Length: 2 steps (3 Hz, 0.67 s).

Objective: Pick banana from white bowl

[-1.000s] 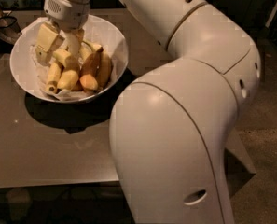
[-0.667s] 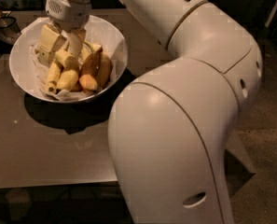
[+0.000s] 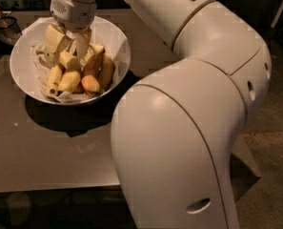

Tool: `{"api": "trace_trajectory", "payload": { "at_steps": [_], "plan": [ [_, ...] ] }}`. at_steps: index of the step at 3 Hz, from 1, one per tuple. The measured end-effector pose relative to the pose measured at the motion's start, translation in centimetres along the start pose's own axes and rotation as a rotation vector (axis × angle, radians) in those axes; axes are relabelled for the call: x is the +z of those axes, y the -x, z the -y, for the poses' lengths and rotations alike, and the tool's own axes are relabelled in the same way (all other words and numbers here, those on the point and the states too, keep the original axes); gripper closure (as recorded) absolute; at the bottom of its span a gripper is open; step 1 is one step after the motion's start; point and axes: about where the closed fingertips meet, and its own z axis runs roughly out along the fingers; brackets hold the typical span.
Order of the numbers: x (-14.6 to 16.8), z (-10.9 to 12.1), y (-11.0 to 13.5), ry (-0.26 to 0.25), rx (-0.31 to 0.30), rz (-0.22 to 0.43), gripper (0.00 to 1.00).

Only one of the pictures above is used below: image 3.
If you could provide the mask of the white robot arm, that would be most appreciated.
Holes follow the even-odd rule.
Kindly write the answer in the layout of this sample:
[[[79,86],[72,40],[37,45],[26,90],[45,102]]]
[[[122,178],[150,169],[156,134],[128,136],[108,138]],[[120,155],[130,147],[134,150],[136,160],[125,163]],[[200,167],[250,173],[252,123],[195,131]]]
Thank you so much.
[[[111,121],[111,151],[139,229],[239,229],[230,158],[266,96],[263,38],[215,0],[124,0],[175,53],[135,83]]]

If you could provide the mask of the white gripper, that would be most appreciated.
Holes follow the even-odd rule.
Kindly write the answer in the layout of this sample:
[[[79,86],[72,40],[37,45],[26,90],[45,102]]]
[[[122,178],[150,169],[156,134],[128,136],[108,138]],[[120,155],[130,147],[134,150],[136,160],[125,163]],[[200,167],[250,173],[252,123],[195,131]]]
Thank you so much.
[[[78,58],[83,58],[88,52],[91,41],[89,26],[94,20],[95,10],[96,0],[51,0],[50,11],[55,21],[69,31],[80,31],[73,35]],[[60,52],[70,42],[58,26],[49,24],[43,45],[45,59],[57,63]]]

